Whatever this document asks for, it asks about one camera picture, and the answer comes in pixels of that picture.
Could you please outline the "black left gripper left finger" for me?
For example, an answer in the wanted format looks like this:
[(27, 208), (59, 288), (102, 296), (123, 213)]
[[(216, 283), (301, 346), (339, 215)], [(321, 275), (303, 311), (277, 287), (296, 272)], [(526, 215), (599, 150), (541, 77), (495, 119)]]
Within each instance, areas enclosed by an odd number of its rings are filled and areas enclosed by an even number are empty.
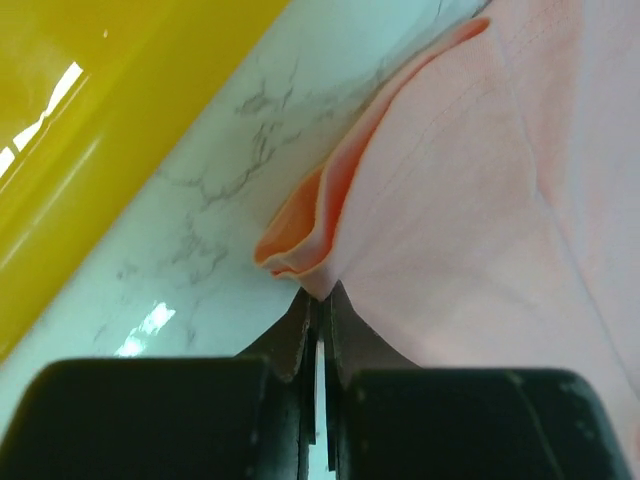
[(225, 358), (72, 359), (28, 386), (5, 479), (304, 479), (315, 440), (310, 297)]

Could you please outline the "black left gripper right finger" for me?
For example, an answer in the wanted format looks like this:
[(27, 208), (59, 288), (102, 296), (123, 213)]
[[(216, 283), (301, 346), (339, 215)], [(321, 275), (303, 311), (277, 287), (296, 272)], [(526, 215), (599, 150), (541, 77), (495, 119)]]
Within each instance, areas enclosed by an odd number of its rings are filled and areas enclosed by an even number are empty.
[(422, 368), (356, 312), (319, 306), (328, 466), (340, 479), (628, 479), (600, 399), (563, 369)]

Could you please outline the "pink t shirt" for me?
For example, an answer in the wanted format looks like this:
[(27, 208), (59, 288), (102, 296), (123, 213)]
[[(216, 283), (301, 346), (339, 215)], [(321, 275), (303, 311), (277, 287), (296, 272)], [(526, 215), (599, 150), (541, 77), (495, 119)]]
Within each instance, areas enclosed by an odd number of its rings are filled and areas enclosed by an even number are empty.
[(639, 5), (493, 1), (402, 67), (254, 251), (423, 366), (561, 367), (639, 468)]

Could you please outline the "yellow plastic tray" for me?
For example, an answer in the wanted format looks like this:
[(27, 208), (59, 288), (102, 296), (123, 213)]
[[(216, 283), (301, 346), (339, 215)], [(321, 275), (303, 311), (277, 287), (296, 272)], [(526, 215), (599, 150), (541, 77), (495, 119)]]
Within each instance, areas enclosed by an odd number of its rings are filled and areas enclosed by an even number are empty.
[(284, 8), (2, 3), (3, 355)]

